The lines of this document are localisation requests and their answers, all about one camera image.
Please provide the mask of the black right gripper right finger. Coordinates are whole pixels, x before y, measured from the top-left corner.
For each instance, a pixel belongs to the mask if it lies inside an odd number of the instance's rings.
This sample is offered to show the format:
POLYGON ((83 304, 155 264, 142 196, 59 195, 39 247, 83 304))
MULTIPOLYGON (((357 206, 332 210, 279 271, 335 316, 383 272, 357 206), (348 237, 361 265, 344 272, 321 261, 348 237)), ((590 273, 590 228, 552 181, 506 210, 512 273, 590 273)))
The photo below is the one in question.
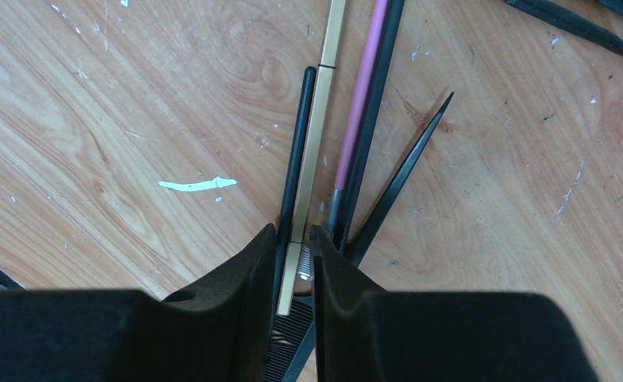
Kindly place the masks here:
POLYGON ((541 294, 388 291, 310 229, 320 381, 595 381, 567 316, 541 294))

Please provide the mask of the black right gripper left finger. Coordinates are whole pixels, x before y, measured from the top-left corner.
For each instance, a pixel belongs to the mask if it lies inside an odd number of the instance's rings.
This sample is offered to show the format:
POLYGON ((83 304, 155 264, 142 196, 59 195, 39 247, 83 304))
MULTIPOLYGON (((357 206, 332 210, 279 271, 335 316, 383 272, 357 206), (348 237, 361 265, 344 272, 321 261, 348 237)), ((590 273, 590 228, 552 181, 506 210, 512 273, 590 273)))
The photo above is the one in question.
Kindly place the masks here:
POLYGON ((261 381, 276 231, 157 300, 133 289, 0 290, 0 381, 261 381))

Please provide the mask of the slim black liner brush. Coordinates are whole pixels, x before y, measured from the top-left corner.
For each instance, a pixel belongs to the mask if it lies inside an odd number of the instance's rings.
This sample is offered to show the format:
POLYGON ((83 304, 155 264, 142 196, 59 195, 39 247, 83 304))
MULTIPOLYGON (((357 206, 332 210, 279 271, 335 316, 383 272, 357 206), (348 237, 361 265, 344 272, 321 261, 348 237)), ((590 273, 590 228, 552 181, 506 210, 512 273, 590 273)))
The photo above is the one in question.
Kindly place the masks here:
POLYGON ((313 87, 316 79, 317 69, 314 66, 305 68, 302 77, 302 87, 298 102, 296 119, 294 122, 294 133, 291 140, 290 156, 287 165, 286 179, 283 188, 281 207, 276 228, 276 256, 275 256, 275 276, 272 314, 276 315, 278 300, 282 285, 283 268, 286 256, 287 242, 290 238, 294 203, 298 189, 298 179, 300 176, 306 132, 310 115, 310 108, 313 97, 313 87))

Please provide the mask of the gold handled makeup brush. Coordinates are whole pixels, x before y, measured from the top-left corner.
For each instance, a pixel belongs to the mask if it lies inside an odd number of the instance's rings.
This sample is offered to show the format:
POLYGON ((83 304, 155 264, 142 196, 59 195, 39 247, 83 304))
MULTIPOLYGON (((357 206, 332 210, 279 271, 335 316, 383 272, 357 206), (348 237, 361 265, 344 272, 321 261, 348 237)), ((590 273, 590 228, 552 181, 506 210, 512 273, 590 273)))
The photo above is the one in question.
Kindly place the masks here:
POLYGON ((317 75, 310 108, 310 120, 308 123, 301 163, 301 173, 298 180, 297 195, 292 216, 291 235, 286 249, 282 286, 278 299, 278 315, 288 315, 290 313, 292 298, 294 296, 294 282, 302 253, 302 245, 305 239, 313 181, 329 104, 329 93, 333 82, 334 69, 336 67, 337 51, 341 40, 346 3, 345 0, 334 0, 330 3, 321 58, 316 66, 317 75))

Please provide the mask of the pink handled brow brush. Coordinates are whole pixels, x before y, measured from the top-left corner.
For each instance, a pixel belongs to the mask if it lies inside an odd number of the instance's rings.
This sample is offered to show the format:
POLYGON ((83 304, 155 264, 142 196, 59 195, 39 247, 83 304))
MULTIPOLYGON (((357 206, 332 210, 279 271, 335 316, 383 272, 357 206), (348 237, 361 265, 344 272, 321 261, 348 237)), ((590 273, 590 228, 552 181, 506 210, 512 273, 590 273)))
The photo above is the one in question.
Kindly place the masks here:
POLYGON ((356 76, 345 136, 341 147, 341 155, 333 183, 333 193, 330 199, 328 219, 325 226, 325 230, 330 235, 334 233, 338 225, 342 197, 348 182, 349 167, 360 129, 360 117, 364 109, 387 6, 387 0, 377 0, 374 1, 372 8, 371 21, 364 43, 360 67, 356 76))

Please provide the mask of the black spoolie brush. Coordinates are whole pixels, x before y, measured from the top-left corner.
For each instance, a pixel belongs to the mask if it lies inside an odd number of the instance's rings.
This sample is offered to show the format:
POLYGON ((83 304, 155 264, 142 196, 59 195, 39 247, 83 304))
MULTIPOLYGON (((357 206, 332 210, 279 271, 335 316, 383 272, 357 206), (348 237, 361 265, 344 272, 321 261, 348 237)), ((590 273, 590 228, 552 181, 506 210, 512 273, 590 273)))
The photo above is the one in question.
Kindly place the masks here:
POLYGON ((333 237, 333 243, 339 251, 344 251, 347 247, 348 234, 367 165, 404 4, 404 0, 390 1, 386 9, 375 64, 360 118, 360 130, 350 167, 348 188, 342 204, 343 211, 339 216, 338 227, 333 237))

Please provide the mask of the black leather brush roll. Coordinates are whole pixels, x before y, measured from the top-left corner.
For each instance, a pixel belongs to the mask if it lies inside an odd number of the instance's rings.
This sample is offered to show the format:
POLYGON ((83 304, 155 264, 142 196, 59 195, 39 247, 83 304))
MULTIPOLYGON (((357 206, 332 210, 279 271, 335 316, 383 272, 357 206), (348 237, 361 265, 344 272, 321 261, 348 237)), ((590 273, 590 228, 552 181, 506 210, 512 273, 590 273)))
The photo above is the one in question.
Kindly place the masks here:
MULTIPOLYGON (((560 5, 551 1, 504 1, 504 3, 623 57, 622 38, 560 5)), ((598 1, 598 3, 623 16, 623 1, 598 1)))

